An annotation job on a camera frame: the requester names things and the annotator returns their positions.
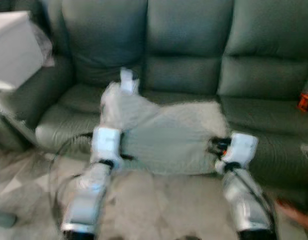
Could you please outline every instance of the wire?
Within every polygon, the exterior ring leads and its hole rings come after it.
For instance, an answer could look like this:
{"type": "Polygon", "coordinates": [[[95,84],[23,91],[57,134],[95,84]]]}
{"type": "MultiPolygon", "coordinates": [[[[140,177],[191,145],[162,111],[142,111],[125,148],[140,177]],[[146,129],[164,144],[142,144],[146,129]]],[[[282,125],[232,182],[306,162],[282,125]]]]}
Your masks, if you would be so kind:
{"type": "Polygon", "coordinates": [[[257,203],[260,205],[263,211],[267,214],[267,217],[271,221],[271,226],[272,226],[271,231],[273,232],[273,234],[275,234],[275,240],[278,240],[279,235],[278,235],[278,228],[277,228],[277,216],[276,216],[276,210],[275,210],[275,207],[272,201],[269,199],[269,197],[265,193],[262,193],[262,197],[264,198],[264,200],[266,201],[266,203],[268,204],[270,208],[270,210],[268,210],[268,208],[264,206],[262,199],[255,193],[252,187],[234,169],[230,169],[230,171],[241,181],[241,183],[245,185],[245,187],[247,187],[250,194],[254,197],[254,199],[257,201],[257,203]]]}
{"type": "Polygon", "coordinates": [[[89,133],[82,133],[82,134],[78,134],[78,135],[75,135],[73,137],[70,137],[69,139],[67,139],[61,145],[61,147],[58,149],[58,151],[56,152],[56,154],[53,157],[53,159],[50,161],[49,170],[48,170],[49,171],[48,172],[48,201],[49,201],[49,206],[50,206],[52,217],[54,219],[55,226],[56,226],[56,228],[57,228],[57,230],[59,232],[61,231],[61,219],[60,218],[61,218],[61,215],[62,215],[61,214],[61,212],[62,212],[61,211],[61,207],[60,207],[60,204],[59,204],[59,193],[60,193],[60,190],[61,190],[62,187],[66,188],[68,183],[70,183],[73,179],[81,176],[82,174],[72,175],[72,176],[67,177],[66,179],[64,179],[60,183],[60,185],[56,188],[54,199],[53,199],[53,197],[52,197],[52,181],[51,181],[51,175],[52,175],[53,166],[56,163],[56,161],[59,159],[59,156],[63,152],[64,148],[67,147],[67,145],[69,144],[70,141],[75,140],[75,139],[80,138],[80,137],[91,138],[92,136],[93,136],[93,133],[89,132],[89,133]]]}

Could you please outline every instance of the gray fabric cover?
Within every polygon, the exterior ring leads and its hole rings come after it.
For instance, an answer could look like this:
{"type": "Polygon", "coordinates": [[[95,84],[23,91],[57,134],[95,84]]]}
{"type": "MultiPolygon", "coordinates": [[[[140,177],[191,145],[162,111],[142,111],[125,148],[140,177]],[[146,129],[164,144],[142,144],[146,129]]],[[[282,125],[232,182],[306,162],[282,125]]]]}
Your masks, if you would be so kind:
{"type": "Polygon", "coordinates": [[[227,124],[216,101],[159,106],[111,83],[101,97],[101,126],[124,132],[122,152],[156,174],[215,171],[209,140],[226,137],[227,124]]]}

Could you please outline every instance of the finger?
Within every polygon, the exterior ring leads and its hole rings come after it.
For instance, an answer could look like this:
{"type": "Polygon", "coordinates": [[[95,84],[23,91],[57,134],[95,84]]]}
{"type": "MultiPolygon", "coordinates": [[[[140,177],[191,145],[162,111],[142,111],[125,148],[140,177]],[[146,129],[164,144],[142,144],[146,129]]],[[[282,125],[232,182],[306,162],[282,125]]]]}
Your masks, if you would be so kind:
{"type": "Polygon", "coordinates": [[[303,227],[307,228],[308,226],[308,216],[307,215],[299,212],[294,207],[291,207],[288,204],[279,204],[278,207],[289,218],[299,223],[303,227]]]}

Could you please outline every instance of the black connector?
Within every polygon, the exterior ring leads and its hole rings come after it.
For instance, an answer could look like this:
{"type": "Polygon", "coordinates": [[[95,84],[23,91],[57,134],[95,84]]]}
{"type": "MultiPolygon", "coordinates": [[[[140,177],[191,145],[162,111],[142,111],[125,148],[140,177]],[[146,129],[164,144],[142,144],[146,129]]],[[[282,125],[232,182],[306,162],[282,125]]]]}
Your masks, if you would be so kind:
{"type": "Polygon", "coordinates": [[[96,240],[96,236],[91,233],[64,231],[63,235],[65,240],[96,240]]]}
{"type": "Polygon", "coordinates": [[[229,137],[220,138],[215,136],[209,140],[207,151],[211,154],[215,154],[218,158],[221,158],[221,156],[223,156],[228,147],[231,145],[231,142],[232,139],[229,137]]]}
{"type": "Polygon", "coordinates": [[[238,233],[239,240],[277,240],[275,233],[269,230],[246,230],[238,233]]]}

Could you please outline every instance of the white cardboard box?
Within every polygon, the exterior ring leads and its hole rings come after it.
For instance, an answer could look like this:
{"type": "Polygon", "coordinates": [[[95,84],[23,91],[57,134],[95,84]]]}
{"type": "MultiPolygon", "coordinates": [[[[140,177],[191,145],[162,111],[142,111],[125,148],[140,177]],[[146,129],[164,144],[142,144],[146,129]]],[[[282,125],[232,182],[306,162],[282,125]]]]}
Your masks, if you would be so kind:
{"type": "Polygon", "coordinates": [[[0,13],[0,87],[18,88],[43,65],[26,11],[0,13]]]}

